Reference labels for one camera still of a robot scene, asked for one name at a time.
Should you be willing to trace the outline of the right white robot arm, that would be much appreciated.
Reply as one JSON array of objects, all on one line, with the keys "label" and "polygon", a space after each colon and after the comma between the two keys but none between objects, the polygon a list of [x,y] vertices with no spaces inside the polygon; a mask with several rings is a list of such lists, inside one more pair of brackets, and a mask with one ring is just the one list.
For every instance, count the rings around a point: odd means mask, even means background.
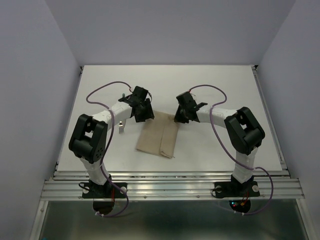
[{"label": "right white robot arm", "polygon": [[[178,108],[174,116],[177,123],[188,124],[190,121],[210,123],[214,134],[227,155],[235,162],[230,182],[231,192],[242,195],[248,190],[247,181],[252,178],[255,156],[266,134],[258,120],[248,107],[238,110],[209,106],[205,102],[196,103],[190,92],[176,97]],[[233,157],[217,135],[216,126],[225,128],[231,145],[235,149]]]}]

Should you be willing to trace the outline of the silver fork teal handle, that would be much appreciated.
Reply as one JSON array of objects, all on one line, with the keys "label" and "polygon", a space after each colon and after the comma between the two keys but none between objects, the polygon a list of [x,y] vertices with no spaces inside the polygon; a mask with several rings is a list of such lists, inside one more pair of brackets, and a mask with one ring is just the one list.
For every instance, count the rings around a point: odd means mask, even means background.
[{"label": "silver fork teal handle", "polygon": [[125,125],[126,125],[126,121],[125,121],[125,120],[120,121],[120,122],[118,123],[118,133],[119,133],[120,135],[124,133]]}]

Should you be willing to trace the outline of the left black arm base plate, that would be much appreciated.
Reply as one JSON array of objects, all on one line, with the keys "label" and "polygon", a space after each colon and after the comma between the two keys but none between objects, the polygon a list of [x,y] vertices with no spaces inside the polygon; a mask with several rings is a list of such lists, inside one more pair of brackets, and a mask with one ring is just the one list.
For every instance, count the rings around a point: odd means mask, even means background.
[{"label": "left black arm base plate", "polygon": [[98,185],[92,181],[80,182],[83,199],[125,199],[123,192],[112,186],[109,182]]}]

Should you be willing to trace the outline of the beige cloth napkin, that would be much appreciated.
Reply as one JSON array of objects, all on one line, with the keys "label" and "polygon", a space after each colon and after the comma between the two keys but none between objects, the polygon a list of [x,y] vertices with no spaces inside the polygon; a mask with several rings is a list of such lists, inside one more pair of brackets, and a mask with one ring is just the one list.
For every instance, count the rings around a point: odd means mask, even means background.
[{"label": "beige cloth napkin", "polygon": [[146,120],[135,149],[171,159],[174,157],[179,124],[172,114],[155,111],[154,118]]}]

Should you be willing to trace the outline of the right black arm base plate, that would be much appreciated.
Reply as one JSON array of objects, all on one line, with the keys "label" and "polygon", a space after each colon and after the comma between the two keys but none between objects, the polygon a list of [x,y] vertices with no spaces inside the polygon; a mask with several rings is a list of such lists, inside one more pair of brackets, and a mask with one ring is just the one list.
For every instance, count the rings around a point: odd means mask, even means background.
[{"label": "right black arm base plate", "polygon": [[259,197],[260,191],[256,181],[246,184],[231,181],[219,181],[214,183],[211,195],[217,199]]}]

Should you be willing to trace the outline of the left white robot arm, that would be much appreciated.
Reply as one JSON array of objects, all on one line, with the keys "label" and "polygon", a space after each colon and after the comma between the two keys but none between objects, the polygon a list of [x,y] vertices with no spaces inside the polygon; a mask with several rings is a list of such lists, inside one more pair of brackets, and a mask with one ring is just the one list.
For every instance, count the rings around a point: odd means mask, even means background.
[{"label": "left white robot arm", "polygon": [[94,191],[100,197],[111,193],[111,176],[103,163],[111,142],[107,141],[108,131],[111,140],[118,123],[134,118],[137,123],[154,119],[151,105],[152,97],[148,90],[136,86],[130,95],[120,98],[113,106],[95,102],[105,108],[94,115],[82,114],[78,117],[68,148],[81,160]]}]

